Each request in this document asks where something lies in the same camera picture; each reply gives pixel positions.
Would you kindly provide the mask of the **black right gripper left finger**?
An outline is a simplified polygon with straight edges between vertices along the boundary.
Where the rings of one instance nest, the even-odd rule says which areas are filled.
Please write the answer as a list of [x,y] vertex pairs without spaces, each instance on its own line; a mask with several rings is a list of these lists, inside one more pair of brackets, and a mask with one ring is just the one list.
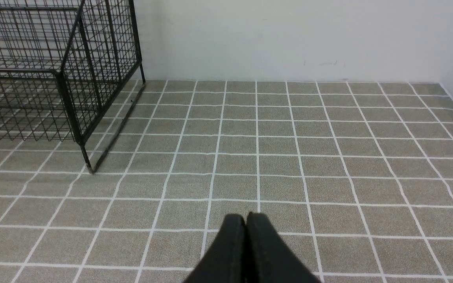
[[209,249],[187,276],[186,283],[243,283],[246,225],[238,214],[227,214]]

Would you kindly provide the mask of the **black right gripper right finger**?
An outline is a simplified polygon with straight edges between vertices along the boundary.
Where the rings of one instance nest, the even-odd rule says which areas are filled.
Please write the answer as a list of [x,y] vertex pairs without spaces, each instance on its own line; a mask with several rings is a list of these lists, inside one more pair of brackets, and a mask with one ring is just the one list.
[[246,283],[320,283],[279,236],[269,218],[250,212],[246,220]]

